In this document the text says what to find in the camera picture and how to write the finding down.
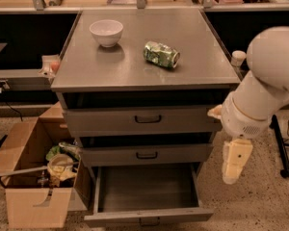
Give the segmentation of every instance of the cabinet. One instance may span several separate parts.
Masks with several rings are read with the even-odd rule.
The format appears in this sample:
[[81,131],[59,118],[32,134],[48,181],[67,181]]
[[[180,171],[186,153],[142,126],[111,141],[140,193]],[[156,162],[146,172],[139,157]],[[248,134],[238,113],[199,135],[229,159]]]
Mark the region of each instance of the cabinet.
[[[120,21],[111,49],[89,27]],[[175,46],[175,70],[150,64],[148,40]],[[221,124],[206,115],[240,80],[197,8],[84,11],[52,84],[94,184],[91,227],[207,220],[197,175]]]

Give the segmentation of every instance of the concrete floor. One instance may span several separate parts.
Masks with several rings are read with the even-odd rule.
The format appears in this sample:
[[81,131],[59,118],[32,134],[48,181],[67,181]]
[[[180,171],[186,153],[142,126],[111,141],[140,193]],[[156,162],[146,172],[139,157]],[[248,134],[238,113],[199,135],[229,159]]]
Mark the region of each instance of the concrete floor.
[[[286,137],[289,110],[277,113],[280,129]],[[0,139],[9,134],[19,117],[0,117]],[[198,193],[203,207],[215,209],[206,222],[178,223],[156,227],[117,227],[109,231],[289,231],[289,178],[279,172],[279,157],[274,131],[268,128],[253,141],[254,149],[239,181],[226,185],[221,176],[223,141],[230,137],[221,131],[214,140],[214,149],[198,178]],[[0,189],[0,230],[8,230],[4,190]],[[70,213],[66,228],[58,230],[91,229],[83,222],[86,213]]]

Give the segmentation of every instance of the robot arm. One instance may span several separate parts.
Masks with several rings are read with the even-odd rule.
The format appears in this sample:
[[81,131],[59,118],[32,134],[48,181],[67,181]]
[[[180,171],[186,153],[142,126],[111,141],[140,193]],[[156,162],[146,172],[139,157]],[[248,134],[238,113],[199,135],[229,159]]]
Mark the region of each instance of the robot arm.
[[223,147],[223,180],[233,184],[272,115],[289,104],[289,27],[275,27],[256,36],[247,52],[250,71],[237,90],[208,115],[221,119],[233,138]]

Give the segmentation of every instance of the bowl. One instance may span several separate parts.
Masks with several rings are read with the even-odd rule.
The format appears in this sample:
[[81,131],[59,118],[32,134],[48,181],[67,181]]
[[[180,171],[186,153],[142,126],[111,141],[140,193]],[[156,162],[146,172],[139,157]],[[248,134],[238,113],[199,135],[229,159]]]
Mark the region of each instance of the bowl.
[[113,47],[121,39],[123,25],[116,20],[99,20],[90,26],[90,32],[101,46]]

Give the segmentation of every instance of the can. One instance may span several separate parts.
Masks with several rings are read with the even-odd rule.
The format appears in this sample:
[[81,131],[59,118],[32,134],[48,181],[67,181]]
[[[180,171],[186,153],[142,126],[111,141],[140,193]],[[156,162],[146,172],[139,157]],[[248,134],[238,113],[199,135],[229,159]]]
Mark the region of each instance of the can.
[[144,46],[144,58],[156,65],[176,68],[180,53],[164,43],[149,41]]

